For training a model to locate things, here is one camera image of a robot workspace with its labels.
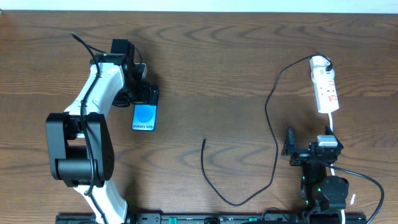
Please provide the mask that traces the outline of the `blue Galaxy smartphone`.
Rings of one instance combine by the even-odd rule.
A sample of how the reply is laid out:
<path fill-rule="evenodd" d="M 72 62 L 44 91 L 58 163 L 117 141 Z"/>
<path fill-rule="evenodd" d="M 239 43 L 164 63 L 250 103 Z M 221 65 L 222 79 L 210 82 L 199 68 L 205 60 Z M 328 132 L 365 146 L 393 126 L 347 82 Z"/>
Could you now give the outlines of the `blue Galaxy smartphone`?
<path fill-rule="evenodd" d="M 131 129 L 134 131 L 155 131 L 156 117 L 156 105 L 136 105 L 134 107 Z"/>

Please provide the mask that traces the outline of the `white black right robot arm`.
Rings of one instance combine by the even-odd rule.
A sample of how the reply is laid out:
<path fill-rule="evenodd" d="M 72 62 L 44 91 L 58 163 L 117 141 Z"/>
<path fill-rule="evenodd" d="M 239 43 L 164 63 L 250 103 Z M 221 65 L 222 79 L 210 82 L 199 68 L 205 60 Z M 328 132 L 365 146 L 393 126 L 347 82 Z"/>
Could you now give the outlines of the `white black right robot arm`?
<path fill-rule="evenodd" d="M 317 136 L 307 148 L 295 144 L 291 126 L 286 127 L 283 156 L 290 156 L 289 164 L 302 168 L 301 196 L 307 207 L 301 212 L 304 223 L 344 223 L 341 211 L 346 208 L 349 182 L 337 175 L 328 175 L 326 168 L 337 161 L 343 145 L 329 128 Z"/>

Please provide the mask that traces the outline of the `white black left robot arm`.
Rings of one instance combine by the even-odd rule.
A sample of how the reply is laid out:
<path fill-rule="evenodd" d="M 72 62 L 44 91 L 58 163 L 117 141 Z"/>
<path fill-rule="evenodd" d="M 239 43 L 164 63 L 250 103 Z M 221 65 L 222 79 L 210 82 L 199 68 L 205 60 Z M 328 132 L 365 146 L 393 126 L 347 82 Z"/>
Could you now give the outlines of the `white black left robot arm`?
<path fill-rule="evenodd" d="M 133 223 L 129 205 L 112 179 L 114 149 L 106 118 L 112 106 L 134 105 L 131 128 L 154 131 L 159 87 L 136 63 L 139 49 L 127 39 L 113 39 L 110 52 L 88 44 L 90 74 L 77 98 L 62 113 L 50 113 L 46 135 L 54 179 L 75 189 L 93 210 L 89 215 L 57 215 L 56 223 Z"/>

